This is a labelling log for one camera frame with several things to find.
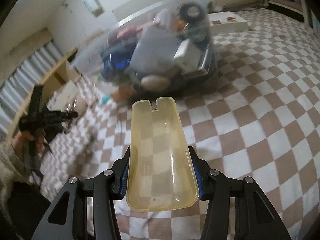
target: plastic lid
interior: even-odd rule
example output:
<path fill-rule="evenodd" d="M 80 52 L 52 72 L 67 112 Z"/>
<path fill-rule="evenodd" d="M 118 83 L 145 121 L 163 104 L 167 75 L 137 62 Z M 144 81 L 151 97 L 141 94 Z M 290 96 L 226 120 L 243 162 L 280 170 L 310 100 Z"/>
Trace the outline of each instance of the plastic lid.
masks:
<path fill-rule="evenodd" d="M 199 197 L 188 145 L 173 98 L 132 106 L 127 203 L 136 211 L 186 208 Z"/>

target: white wall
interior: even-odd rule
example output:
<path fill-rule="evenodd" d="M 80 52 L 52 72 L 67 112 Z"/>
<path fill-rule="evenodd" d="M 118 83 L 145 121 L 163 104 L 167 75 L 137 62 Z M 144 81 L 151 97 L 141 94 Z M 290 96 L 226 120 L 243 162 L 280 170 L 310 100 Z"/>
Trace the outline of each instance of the white wall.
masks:
<path fill-rule="evenodd" d="M 60 51 L 66 53 L 96 30 L 104 31 L 116 24 L 118 21 L 112 11 L 126 3 L 128 3 L 127 6 L 130 6 L 129 1 L 131 0 L 99 0 L 105 12 L 95 18 L 86 10 L 80 0 L 67 0 L 68 7 L 60 6 L 58 8 L 49 21 L 48 29 L 53 34 L 55 44 Z M 148 0 L 145 4 L 151 5 L 157 1 Z"/>
<path fill-rule="evenodd" d="M 28 36 L 43 29 L 65 0 L 18 0 L 0 27 L 0 58 Z"/>
<path fill-rule="evenodd" d="M 0 57 L 0 86 L 25 59 L 52 38 L 52 34 L 43 29 L 24 39 L 4 57 Z"/>

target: wooden shelf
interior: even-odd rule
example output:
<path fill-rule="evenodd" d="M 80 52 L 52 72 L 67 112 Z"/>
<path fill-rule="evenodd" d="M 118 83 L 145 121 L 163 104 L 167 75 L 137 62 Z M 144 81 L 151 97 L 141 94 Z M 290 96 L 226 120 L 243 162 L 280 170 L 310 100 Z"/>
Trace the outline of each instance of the wooden shelf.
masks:
<path fill-rule="evenodd" d="M 277 3 L 277 2 L 273 2 L 273 1 L 269 1 L 269 3 L 274 4 L 274 5 L 277 5 L 277 6 L 281 6 L 281 7 L 283 7 L 283 8 L 292 10 L 292 11 L 298 13 L 298 14 L 303 15 L 303 12 L 301 12 L 301 11 L 295 9 L 295 8 L 289 7 L 289 6 L 287 6 L 287 5 L 284 5 L 284 4 L 281 4 L 281 3 Z"/>
<path fill-rule="evenodd" d="M 60 67 L 63 66 L 63 64 L 65 64 L 65 67 L 69 67 L 69 62 L 68 62 L 68 58 L 74 54 L 77 51 L 77 48 L 74 48 L 72 51 L 68 52 L 65 56 L 63 56 L 57 63 L 55 66 L 53 66 L 49 71 L 47 71 L 42 78 L 39 80 L 38 84 L 39 85 L 44 85 L 44 90 L 45 90 L 45 85 L 46 83 L 54 77 L 54 74 L 60 69 Z M 49 87 L 49 91 L 47 91 L 47 93 L 50 93 L 50 91 L 52 89 L 54 89 L 54 87 L 50 87 L 51 84 L 49 84 L 47 87 Z M 14 119 L 12 120 L 12 123 L 8 129 L 8 133 L 5 137 L 6 142 L 10 142 L 11 138 L 15 135 L 15 133 L 18 130 L 18 124 L 19 124 L 19 120 L 20 118 L 27 113 L 27 109 L 29 107 L 30 104 L 30 100 L 31 100 L 31 95 L 32 92 L 26 97 L 26 99 L 23 101 L 23 103 L 21 104 L 19 110 L 16 112 L 16 116 L 14 117 Z"/>

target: checkered bedsheet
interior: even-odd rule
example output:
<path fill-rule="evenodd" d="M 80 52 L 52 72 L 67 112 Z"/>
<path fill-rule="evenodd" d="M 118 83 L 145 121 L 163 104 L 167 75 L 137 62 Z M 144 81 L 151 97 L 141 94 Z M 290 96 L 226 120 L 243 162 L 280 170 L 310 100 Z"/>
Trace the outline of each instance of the checkered bedsheet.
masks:
<path fill-rule="evenodd" d="M 176 100 L 183 130 L 211 168 L 230 178 L 252 176 L 292 238 L 302 239 L 320 209 L 320 43 L 302 23 L 277 12 L 237 14 L 251 30 L 215 36 L 218 90 Z M 69 177 L 90 178 L 111 168 L 130 134 L 129 107 L 109 101 L 88 109 L 69 134 L 51 143 L 53 155 L 41 168 L 42 194 L 52 201 Z M 200 239 L 207 205 L 141 213 L 122 200 L 115 210 L 123 240 Z M 233 199 L 230 206 L 233 239 Z M 91 199 L 88 230 L 93 233 Z"/>

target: furniture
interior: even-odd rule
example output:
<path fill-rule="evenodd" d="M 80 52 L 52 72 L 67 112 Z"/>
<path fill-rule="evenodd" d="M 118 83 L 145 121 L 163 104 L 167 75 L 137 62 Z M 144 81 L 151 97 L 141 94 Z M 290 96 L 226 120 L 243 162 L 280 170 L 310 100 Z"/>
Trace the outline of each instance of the furniture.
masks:
<path fill-rule="evenodd" d="M 300 21 L 300 22 L 304 22 L 305 21 L 304 14 L 303 14 L 302 11 L 299 11 L 299 10 L 297 10 L 295 8 L 292 8 L 290 6 L 287 6 L 285 4 L 269 0 L 269 7 L 268 8 L 270 10 L 282 13 L 284 15 L 287 15 L 290 18 L 293 18 L 293 19 L 295 19 L 297 21 Z"/>
<path fill-rule="evenodd" d="M 40 79 L 38 84 L 44 85 L 43 96 L 41 101 L 41 106 L 43 107 L 48 102 L 50 95 L 59 89 L 69 80 L 76 81 L 80 74 L 75 69 L 69 69 L 70 61 L 73 58 L 74 54 L 77 52 L 77 49 L 74 48 L 68 52 L 62 59 L 60 59 L 56 65 L 54 65 L 49 71 L 47 71 L 43 77 Z M 16 113 L 15 118 L 12 121 L 12 124 L 8 130 L 5 140 L 10 141 L 11 138 L 18 131 L 18 124 L 20 118 L 27 114 L 28 107 L 30 103 L 32 92 L 27 96 L 19 110 Z"/>

